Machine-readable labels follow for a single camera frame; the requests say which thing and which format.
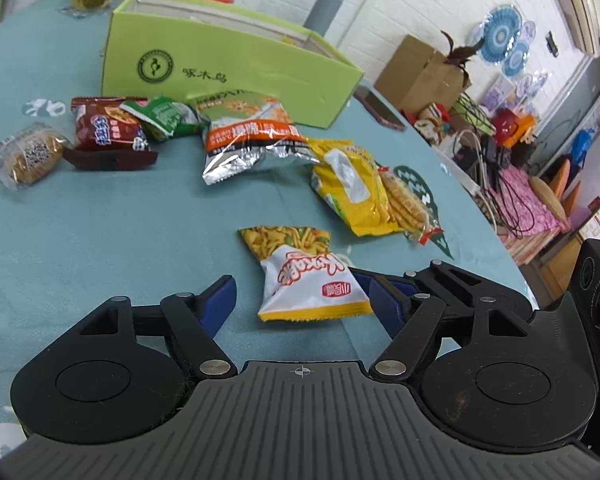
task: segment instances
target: chip bag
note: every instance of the chip bag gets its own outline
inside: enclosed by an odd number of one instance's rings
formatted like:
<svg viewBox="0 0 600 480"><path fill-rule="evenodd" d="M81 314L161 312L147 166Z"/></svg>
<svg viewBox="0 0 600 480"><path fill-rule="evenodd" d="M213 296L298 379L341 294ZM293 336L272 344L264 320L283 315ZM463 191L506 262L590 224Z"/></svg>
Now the chip bag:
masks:
<svg viewBox="0 0 600 480"><path fill-rule="evenodd" d="M165 96L148 101L124 101L120 109L139 119L154 139L160 142L171 137L195 135L202 130L202 125L191 108Z"/></svg>
<svg viewBox="0 0 600 480"><path fill-rule="evenodd" d="M432 235L442 232L422 200L390 168L381 166L379 175L389 198L392 217L411 238L424 245Z"/></svg>
<svg viewBox="0 0 600 480"><path fill-rule="evenodd" d="M85 152L148 150L142 124L120 109L125 99L128 98L74 97L71 100L75 116L74 148Z"/></svg>
<svg viewBox="0 0 600 480"><path fill-rule="evenodd" d="M195 99L206 120L207 184L250 170L270 170L290 164L316 164L306 139L275 97L247 90L225 91Z"/></svg>
<svg viewBox="0 0 600 480"><path fill-rule="evenodd" d="M357 236L382 236L404 229L392 218L378 167L350 140L309 139L320 159L311 186Z"/></svg>
<svg viewBox="0 0 600 480"><path fill-rule="evenodd" d="M310 321L371 314L353 274L329 252L331 235L314 227L251 227L240 234L265 272L258 316Z"/></svg>

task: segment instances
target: snack bag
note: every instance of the snack bag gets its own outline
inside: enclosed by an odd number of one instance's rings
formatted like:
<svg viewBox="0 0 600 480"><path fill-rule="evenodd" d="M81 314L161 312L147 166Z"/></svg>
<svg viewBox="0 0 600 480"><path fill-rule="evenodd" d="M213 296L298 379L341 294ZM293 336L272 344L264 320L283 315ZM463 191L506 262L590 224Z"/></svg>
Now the snack bag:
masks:
<svg viewBox="0 0 600 480"><path fill-rule="evenodd" d="M68 141L51 126L34 123L0 141L0 181L9 189L30 186L51 173Z"/></svg>
<svg viewBox="0 0 600 480"><path fill-rule="evenodd" d="M160 142L171 137L195 135L202 130L191 108L165 96L149 101L124 101L120 109L142 121L154 139Z"/></svg>
<svg viewBox="0 0 600 480"><path fill-rule="evenodd" d="M64 150L64 158L80 170L140 170L152 165L158 154L149 148L142 124L120 108L129 99L72 99L75 145Z"/></svg>
<svg viewBox="0 0 600 480"><path fill-rule="evenodd" d="M320 159L311 186L357 236L403 231L392 218L378 167L369 152L350 140L309 139Z"/></svg>
<svg viewBox="0 0 600 480"><path fill-rule="evenodd" d="M206 121L203 142L207 184L252 169L270 170L318 160L275 97L247 90L225 91L193 101Z"/></svg>
<svg viewBox="0 0 600 480"><path fill-rule="evenodd" d="M139 121L120 109L128 98L75 97L71 110L75 116L76 150L98 152L101 150L149 149L149 143Z"/></svg>
<svg viewBox="0 0 600 480"><path fill-rule="evenodd" d="M433 234L442 232L422 200L390 168L380 167L379 175L389 198L392 217L412 238L424 245Z"/></svg>
<svg viewBox="0 0 600 480"><path fill-rule="evenodd" d="M258 316L309 321L371 314L352 273L329 252L331 235L314 227L252 227L240 234L265 272Z"/></svg>

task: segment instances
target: pink cloth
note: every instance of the pink cloth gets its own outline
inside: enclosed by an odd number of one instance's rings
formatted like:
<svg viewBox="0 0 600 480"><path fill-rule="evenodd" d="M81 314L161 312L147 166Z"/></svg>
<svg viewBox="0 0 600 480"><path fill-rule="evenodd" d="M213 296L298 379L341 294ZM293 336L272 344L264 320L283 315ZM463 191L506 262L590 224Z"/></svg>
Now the pink cloth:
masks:
<svg viewBox="0 0 600 480"><path fill-rule="evenodd" d="M523 232L523 237L530 237L556 229L568 230L568 227L540 202L534 190L531 189L529 177L524 171L510 166L506 170L500 171L500 176L511 185L516 193L509 193L509 189L501 184L500 193L496 193L491 189L490 194L500 206L507 222L512 226L518 226Z"/></svg>

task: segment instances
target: cable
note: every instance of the cable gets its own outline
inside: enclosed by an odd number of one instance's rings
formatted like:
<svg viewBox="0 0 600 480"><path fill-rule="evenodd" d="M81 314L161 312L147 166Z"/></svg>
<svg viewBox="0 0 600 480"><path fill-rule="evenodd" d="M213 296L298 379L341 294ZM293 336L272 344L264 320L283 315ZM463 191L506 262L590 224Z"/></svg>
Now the cable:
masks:
<svg viewBox="0 0 600 480"><path fill-rule="evenodd" d="M485 208L489 212L489 215L491 215L491 223L493 224L493 231L497 234L498 233L498 223L496 222L496 217L493 214L493 209L491 209L491 206L487 202L486 197L482 194L482 192L480 190L476 191L475 193L477 196L480 197L480 199L482 200L482 203L484 204Z"/></svg>
<svg viewBox="0 0 600 480"><path fill-rule="evenodd" d="M467 134L474 137L474 148L475 148L475 153L478 156L478 166L480 167L480 179L482 181L482 184L478 183L478 185L480 186L480 188L483 188L486 183L486 170L485 170L485 166L484 166L484 161L482 160L482 152L478 148L480 146L480 139L478 138L478 135L475 132L472 132L471 130L469 130L467 128L458 132L458 134L456 135L456 138L454 139L454 146L453 146L453 150L452 150L453 156L455 156L455 154L456 154L456 147L458 145L458 140ZM478 190L476 192L476 195L478 197L480 197L480 199L484 203L485 208L489 212L489 215L491 216L491 221L493 223L493 231L497 233L498 225L496 222L496 217L493 213L493 209L491 209L491 205L489 204L489 202L487 201L485 196L482 194L481 190Z"/></svg>
<svg viewBox="0 0 600 480"><path fill-rule="evenodd" d="M498 204L497 200L495 199L494 191L492 191L490 189L489 195L490 195L491 199L493 200L493 206L496 208L496 212L498 213L498 216L500 217L500 222L502 223L502 225L504 225L504 227L506 227L517 239L520 240L520 238L523 237L524 233L531 231L536 226L536 218L534 217L533 212L531 211L531 208L520 198L520 195L516 192L514 187L506 179L504 179L504 177L502 177L499 172L498 172L498 181L501 185L501 189L503 189L503 190L506 189L507 192L509 193L509 199L511 200L511 205L514 209L515 216L513 215L513 213L510 211L509 207L507 206L507 200L506 200L504 193L503 192L500 193L500 195L502 197L502 206L503 206L502 208L500 208L500 205ZM529 215L531 216L531 219L532 219L532 224L530 227L527 227L524 229L521 227L522 219L520 218L520 213L517 210L516 204L513 200L514 195L518 199L518 201L526 208L526 210L529 211Z"/></svg>

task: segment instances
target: blue tablecloth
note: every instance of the blue tablecloth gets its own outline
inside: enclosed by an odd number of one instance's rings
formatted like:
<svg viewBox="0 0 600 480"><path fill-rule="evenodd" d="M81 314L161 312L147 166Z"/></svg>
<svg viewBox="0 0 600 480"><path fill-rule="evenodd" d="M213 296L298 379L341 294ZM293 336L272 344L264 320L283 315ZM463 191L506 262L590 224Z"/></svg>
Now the blue tablecloth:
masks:
<svg viewBox="0 0 600 480"><path fill-rule="evenodd" d="M78 20L59 11L68 5L41 0L0 25L0 139L33 122L31 114L72 139L69 101L99 95L109 13ZM49 111L55 116L44 116ZM526 292L488 222L413 129L380 126L356 100L328 131L301 129L353 139L382 164L419 172L438 204L454 263ZM238 301L216 341L238 368L246 360L371 364L389 342L373 315L258 320L263 273L238 228L324 228L334 252L378 272L401 274L448 259L435 245L415 246L400 234L355 237L310 189L308 168L248 173L207 187L199 138L158 150L146 171L81 173L62 161L29 189L11 192L0 183L0 424L15 422L9 388L19 368L103 300L123 294L133 304L155 304L174 292L201 292L222 274L235 277ZM0 439L4 452L15 437Z"/></svg>

